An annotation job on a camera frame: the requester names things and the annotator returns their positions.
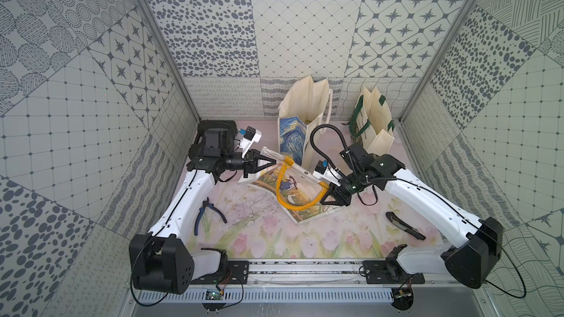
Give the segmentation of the yellow-handled cartoon canvas bag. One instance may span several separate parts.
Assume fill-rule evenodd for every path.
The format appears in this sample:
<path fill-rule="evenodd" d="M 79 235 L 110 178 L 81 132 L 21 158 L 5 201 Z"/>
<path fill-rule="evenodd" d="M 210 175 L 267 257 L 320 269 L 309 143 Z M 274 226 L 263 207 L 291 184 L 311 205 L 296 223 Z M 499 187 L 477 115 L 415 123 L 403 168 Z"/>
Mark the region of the yellow-handled cartoon canvas bag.
<path fill-rule="evenodd" d="M 283 154 L 266 147 L 261 151 L 276 158 L 278 168 L 259 179 L 252 179 L 253 174 L 248 178 L 241 177 L 239 184 L 266 191 L 296 224 L 305 224 L 342 210 L 337 206 L 320 204 L 328 189 L 327 183 L 317 180 Z"/>

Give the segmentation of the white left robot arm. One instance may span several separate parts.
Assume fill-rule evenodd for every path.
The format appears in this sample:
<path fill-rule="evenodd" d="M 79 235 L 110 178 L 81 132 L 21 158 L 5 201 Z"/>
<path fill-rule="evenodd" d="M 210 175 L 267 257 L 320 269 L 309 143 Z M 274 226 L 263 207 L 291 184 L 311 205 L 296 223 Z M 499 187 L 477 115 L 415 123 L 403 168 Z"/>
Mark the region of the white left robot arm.
<path fill-rule="evenodd" d="M 254 149 L 260 139 L 259 130 L 238 129 L 234 121 L 199 123 L 182 187 L 148 233 L 135 235 L 129 244 L 130 292 L 181 295 L 191 283 L 219 286 L 234 278 L 226 251 L 204 248 L 191 253 L 186 243 L 198 235 L 205 210 L 216 210 L 209 194 L 222 182 L 225 171 L 242 171 L 248 177 L 276 164 L 274 158 Z"/>

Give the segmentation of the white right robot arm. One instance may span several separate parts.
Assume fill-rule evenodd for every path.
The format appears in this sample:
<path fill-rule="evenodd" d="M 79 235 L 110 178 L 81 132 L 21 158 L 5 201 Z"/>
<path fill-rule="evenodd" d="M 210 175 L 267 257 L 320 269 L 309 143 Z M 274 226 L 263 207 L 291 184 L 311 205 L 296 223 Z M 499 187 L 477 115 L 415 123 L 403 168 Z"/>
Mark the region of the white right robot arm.
<path fill-rule="evenodd" d="M 329 182 L 328 194 L 338 205 L 349 205 L 353 195 L 367 187 L 380 189 L 421 214 L 447 240 L 434 249 L 394 248 L 386 258 L 393 269 L 400 268 L 406 274 L 448 274 L 471 289 L 486 283 L 505 254 L 501 223 L 493 217 L 481 219 L 455 205 L 389 154 L 369 154 L 355 143 L 340 155 L 351 170 L 349 175 L 328 158 L 319 161 L 314 170 L 314 177 Z"/>

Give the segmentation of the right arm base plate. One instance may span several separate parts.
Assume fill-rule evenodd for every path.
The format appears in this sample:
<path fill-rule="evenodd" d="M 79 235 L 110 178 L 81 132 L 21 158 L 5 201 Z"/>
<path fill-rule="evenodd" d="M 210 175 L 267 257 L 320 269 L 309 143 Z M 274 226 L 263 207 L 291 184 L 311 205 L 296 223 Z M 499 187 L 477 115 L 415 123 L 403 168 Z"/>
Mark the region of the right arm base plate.
<path fill-rule="evenodd" d="M 358 273 L 366 279 L 367 284 L 424 284 L 421 273 L 408 274 L 398 264 L 390 264 L 384 260 L 363 261 Z"/>

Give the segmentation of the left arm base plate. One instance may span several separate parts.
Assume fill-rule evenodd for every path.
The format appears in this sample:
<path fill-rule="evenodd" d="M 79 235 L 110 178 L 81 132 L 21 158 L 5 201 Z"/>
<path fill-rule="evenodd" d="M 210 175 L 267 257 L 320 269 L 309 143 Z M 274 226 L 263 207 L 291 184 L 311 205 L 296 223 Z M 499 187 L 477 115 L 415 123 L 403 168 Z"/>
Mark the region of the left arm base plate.
<path fill-rule="evenodd" d="M 227 261 L 224 272 L 206 274 L 190 282 L 191 285 L 220 285 L 220 283 L 243 284 L 248 282 L 249 261 Z"/>

